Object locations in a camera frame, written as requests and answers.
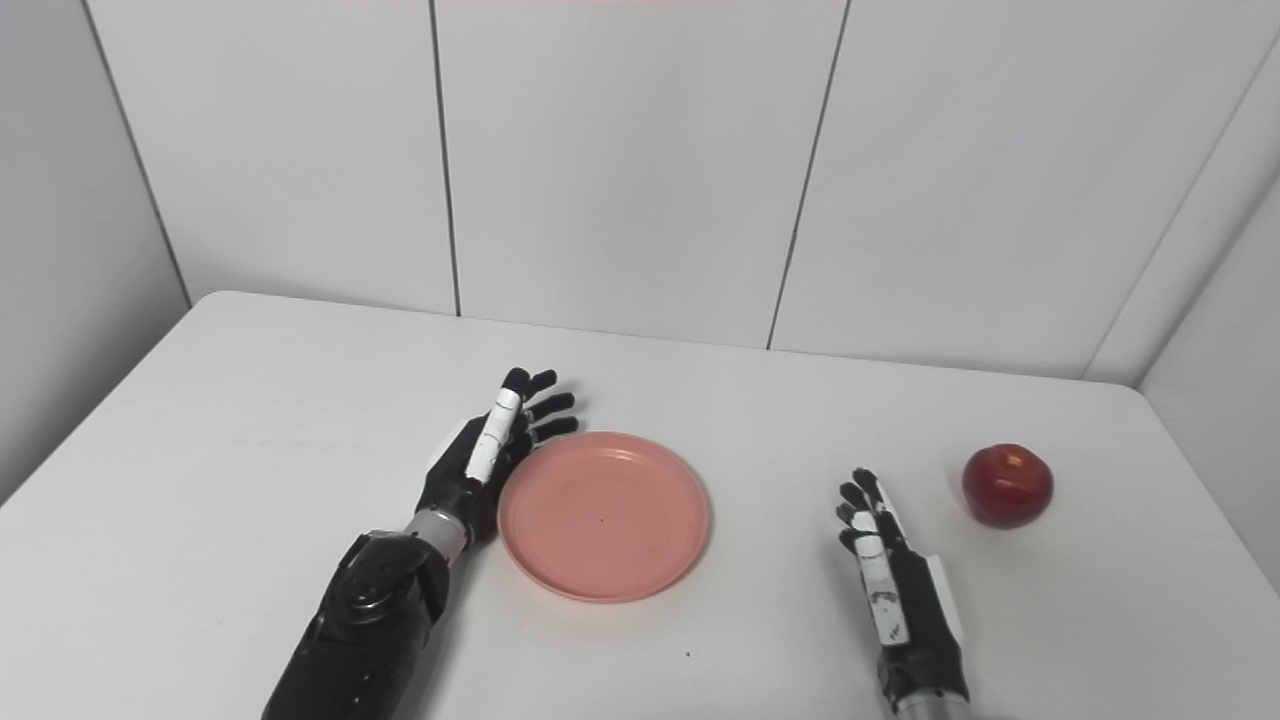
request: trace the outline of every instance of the red apple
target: red apple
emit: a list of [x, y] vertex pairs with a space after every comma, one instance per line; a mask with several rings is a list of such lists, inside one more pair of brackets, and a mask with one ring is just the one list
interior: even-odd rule
[[978, 521], [993, 528], [1016, 528], [1039, 518], [1048, 507], [1053, 473], [1020, 445], [993, 445], [974, 452], [965, 464], [964, 497]]

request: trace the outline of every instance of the panel seam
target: panel seam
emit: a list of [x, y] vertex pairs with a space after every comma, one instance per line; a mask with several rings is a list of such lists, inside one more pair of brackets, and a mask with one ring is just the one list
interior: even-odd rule
[[93, 12], [88, 8], [87, 0], [81, 0], [81, 9], [84, 10], [84, 19], [88, 20], [90, 35], [93, 36], [93, 45], [97, 47], [97, 56], [102, 61], [102, 70], [106, 73], [106, 82], [111, 88], [111, 99], [115, 101], [115, 110], [120, 115], [120, 122], [124, 124], [124, 135], [129, 140], [129, 151], [133, 154], [133, 161], [138, 167], [138, 173], [142, 176], [142, 187], [147, 192], [147, 201], [151, 204], [151, 214], [156, 219], [156, 227], [160, 229], [160, 240], [164, 241], [165, 254], [169, 256], [169, 264], [173, 266], [173, 274], [178, 278], [178, 290], [182, 291], [182, 300], [187, 304], [187, 309], [192, 307], [191, 292], [187, 290], [187, 278], [182, 274], [182, 266], [178, 264], [178, 254], [173, 250], [173, 242], [169, 240], [169, 229], [165, 227], [164, 215], [160, 213], [160, 205], [156, 202], [155, 190], [151, 187], [151, 177], [147, 174], [147, 167], [142, 161], [142, 151], [138, 150], [138, 140], [133, 135], [133, 126], [129, 123], [129, 115], [124, 111], [124, 100], [120, 99], [120, 88], [115, 83], [115, 73], [111, 72], [111, 63], [106, 59], [106, 49], [102, 46], [102, 36], [97, 31], [97, 23], [93, 20]]
[[827, 119], [827, 104], [831, 101], [831, 86], [836, 79], [836, 65], [840, 63], [840, 49], [845, 44], [845, 27], [849, 24], [849, 10], [852, 0], [845, 0], [845, 12], [840, 18], [840, 31], [836, 33], [836, 50], [831, 55], [831, 69], [827, 72], [827, 87], [822, 92], [822, 106], [818, 109], [818, 126], [813, 132], [813, 145], [809, 147], [809, 163], [804, 170], [804, 183], [800, 186], [800, 202], [796, 205], [796, 219], [791, 225], [791, 238], [787, 243], [787, 259], [782, 264], [782, 282], [778, 283], [778, 299], [773, 304], [773, 319], [769, 320], [769, 337], [765, 350], [773, 350], [773, 333], [778, 328], [778, 314], [782, 311], [782, 296], [787, 290], [787, 275], [791, 274], [791, 259], [796, 252], [796, 240], [800, 237], [800, 218], [804, 214], [804, 201], [809, 196], [809, 179], [813, 177], [814, 159], [818, 156], [818, 141], [822, 137], [822, 124]]
[[458, 281], [458, 243], [453, 228], [453, 184], [449, 179], [449, 140], [444, 129], [444, 82], [440, 72], [440, 37], [435, 20], [435, 0], [428, 0], [431, 19], [431, 61], [435, 69], [435, 115], [440, 126], [440, 169], [444, 173], [444, 214], [449, 225], [449, 269], [453, 273], [453, 314], [462, 316], [462, 286]]
[[[1253, 91], [1253, 85], [1258, 81], [1258, 77], [1262, 74], [1262, 69], [1266, 67], [1267, 60], [1271, 59], [1271, 54], [1275, 51], [1277, 42], [1280, 42], [1280, 29], [1277, 29], [1276, 33], [1271, 37], [1271, 45], [1267, 46], [1267, 51], [1262, 54], [1262, 59], [1258, 61], [1257, 67], [1253, 68], [1253, 73], [1249, 76], [1249, 82], [1244, 85], [1244, 91], [1240, 92], [1239, 97], [1236, 97], [1235, 105], [1228, 114], [1226, 122], [1222, 123], [1222, 128], [1219, 131], [1217, 137], [1215, 137], [1213, 142], [1210, 145], [1208, 152], [1206, 152], [1204, 159], [1196, 169], [1196, 174], [1192, 177], [1192, 182], [1187, 186], [1187, 191], [1183, 192], [1183, 196], [1178, 200], [1178, 205], [1174, 206], [1174, 211], [1172, 214], [1170, 214], [1169, 222], [1165, 223], [1164, 229], [1161, 229], [1160, 232], [1160, 237], [1152, 246], [1151, 252], [1147, 254], [1147, 260], [1143, 263], [1142, 270], [1138, 272], [1138, 275], [1129, 286], [1129, 292], [1125, 293], [1124, 300], [1120, 302], [1120, 307], [1116, 310], [1116, 314], [1111, 318], [1111, 323], [1107, 324], [1107, 329], [1102, 333], [1102, 338], [1098, 341], [1097, 347], [1093, 348], [1093, 355], [1089, 356], [1089, 361], [1084, 364], [1084, 369], [1080, 372], [1079, 379], [1083, 380], [1084, 378], [1087, 378], [1089, 372], [1093, 369], [1093, 364], [1097, 363], [1098, 355], [1102, 352], [1102, 348], [1106, 347], [1107, 340], [1111, 337], [1111, 332], [1115, 331], [1116, 323], [1120, 322], [1120, 316], [1124, 315], [1125, 307], [1129, 306], [1129, 302], [1133, 300], [1134, 293], [1138, 291], [1138, 286], [1142, 284], [1142, 278], [1147, 274], [1147, 270], [1151, 268], [1151, 264], [1160, 254], [1160, 249], [1165, 245], [1165, 240], [1169, 237], [1169, 232], [1174, 228], [1174, 225], [1178, 224], [1178, 217], [1181, 215], [1183, 208], [1185, 208], [1187, 201], [1190, 199], [1190, 196], [1194, 195], [1196, 187], [1199, 184], [1201, 178], [1204, 176], [1204, 170], [1213, 160], [1213, 155], [1217, 154], [1217, 149], [1222, 143], [1222, 138], [1226, 137], [1226, 133], [1231, 129], [1231, 126], [1235, 124], [1235, 118], [1240, 113], [1240, 108], [1244, 105], [1244, 100], [1248, 99], [1249, 94]], [[1233, 245], [1235, 245], [1234, 237], [1228, 238], [1228, 242], [1225, 243], [1225, 247], [1220, 252], [1216, 261], [1211, 264], [1211, 266], [1206, 270], [1204, 275], [1201, 278], [1198, 283], [1198, 290], [1192, 292], [1190, 299], [1183, 304], [1183, 309], [1181, 313], [1179, 313], [1178, 315], [1178, 320], [1172, 324], [1172, 327], [1170, 327], [1166, 331], [1164, 341], [1158, 343], [1160, 348], [1156, 350], [1156, 352], [1151, 357], [1143, 360], [1143, 368], [1134, 379], [1133, 387], [1138, 387], [1142, 384], [1142, 380], [1147, 377], [1147, 373], [1151, 370], [1151, 366], [1156, 363], [1156, 357], [1158, 357], [1160, 354], [1164, 351], [1164, 347], [1169, 345], [1169, 340], [1174, 336], [1174, 332], [1178, 331], [1178, 325], [1180, 325], [1181, 322], [1187, 318], [1187, 313], [1190, 310], [1190, 305], [1196, 301], [1197, 297], [1199, 297], [1199, 293], [1203, 292], [1204, 286], [1208, 283], [1208, 278], [1212, 277], [1215, 272], [1217, 272], [1217, 266], [1221, 265], [1222, 258], [1225, 258], [1226, 251], [1230, 250]]]
[[1174, 320], [1172, 325], [1170, 327], [1169, 332], [1165, 333], [1164, 340], [1161, 340], [1158, 347], [1152, 354], [1151, 359], [1147, 360], [1146, 365], [1142, 369], [1142, 373], [1139, 373], [1138, 379], [1134, 382], [1134, 387], [1140, 387], [1142, 383], [1147, 380], [1147, 375], [1151, 374], [1151, 369], [1156, 365], [1156, 360], [1158, 360], [1160, 356], [1164, 355], [1165, 348], [1169, 347], [1169, 343], [1172, 342], [1174, 336], [1178, 333], [1178, 328], [1181, 327], [1183, 322], [1187, 320], [1187, 316], [1190, 315], [1192, 309], [1194, 309], [1196, 304], [1199, 302], [1201, 296], [1204, 295], [1204, 291], [1208, 288], [1208, 283], [1212, 282], [1213, 275], [1216, 275], [1219, 269], [1221, 269], [1222, 264], [1226, 263], [1226, 258], [1231, 254], [1231, 250], [1234, 250], [1235, 246], [1239, 245], [1240, 237], [1244, 236], [1244, 232], [1248, 229], [1254, 215], [1258, 214], [1258, 210], [1262, 208], [1262, 204], [1266, 202], [1267, 197], [1271, 195], [1271, 191], [1276, 187], [1276, 183], [1280, 183], [1280, 167], [1272, 170], [1270, 179], [1267, 179], [1267, 182], [1262, 184], [1262, 191], [1258, 192], [1258, 196], [1253, 200], [1253, 202], [1249, 204], [1249, 209], [1242, 215], [1240, 220], [1235, 224], [1235, 228], [1231, 231], [1230, 240], [1222, 246], [1222, 250], [1213, 259], [1213, 263], [1210, 265], [1208, 270], [1204, 272], [1204, 275], [1199, 279], [1199, 282], [1196, 284], [1196, 288], [1188, 296], [1187, 302], [1183, 304], [1181, 311], [1178, 313], [1178, 319]]

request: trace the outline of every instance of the tabletop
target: tabletop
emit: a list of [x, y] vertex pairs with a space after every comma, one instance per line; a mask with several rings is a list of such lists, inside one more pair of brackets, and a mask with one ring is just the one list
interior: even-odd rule
[[[1132, 389], [230, 292], [0, 507], [0, 716], [260, 716], [351, 541], [404, 525], [512, 365], [682, 457], [709, 542], [625, 605], [463, 559], [402, 720], [887, 717], [836, 541], [855, 466], [942, 556], [975, 717], [1280, 717], [1280, 598]], [[1016, 530], [957, 487], [996, 442], [1055, 471]]]

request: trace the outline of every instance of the robotic hand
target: robotic hand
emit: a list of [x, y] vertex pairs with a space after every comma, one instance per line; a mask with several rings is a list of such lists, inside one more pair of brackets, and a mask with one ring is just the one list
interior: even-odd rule
[[906, 544], [897, 514], [869, 470], [840, 486], [840, 542], [858, 557], [881, 656], [881, 689], [904, 720], [968, 720], [960, 621], [937, 556]]
[[541, 442], [577, 429], [572, 393], [525, 404], [556, 384], [515, 368], [493, 409], [466, 421], [426, 473], [403, 532], [356, 538], [262, 712], [264, 720], [385, 720], [449, 597], [449, 566], [493, 536], [498, 496]]

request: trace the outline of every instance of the white wall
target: white wall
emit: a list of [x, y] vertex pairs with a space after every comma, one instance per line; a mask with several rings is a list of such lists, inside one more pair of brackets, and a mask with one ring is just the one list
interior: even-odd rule
[[88, 0], [192, 300], [453, 313], [426, 0]]
[[855, 1], [773, 347], [1080, 377], [1277, 29], [1275, 0]]
[[462, 311], [763, 347], [844, 0], [440, 0]]
[[1187, 307], [1280, 168], [1280, 50], [1275, 44], [1206, 160], [1084, 373], [1134, 384], [1151, 368]]
[[187, 304], [81, 3], [0, 3], [0, 99], [3, 501]]
[[1280, 183], [1161, 352], [1142, 392], [1280, 588]]
[[1280, 0], [88, 5], [196, 297], [1134, 383], [1280, 155]]

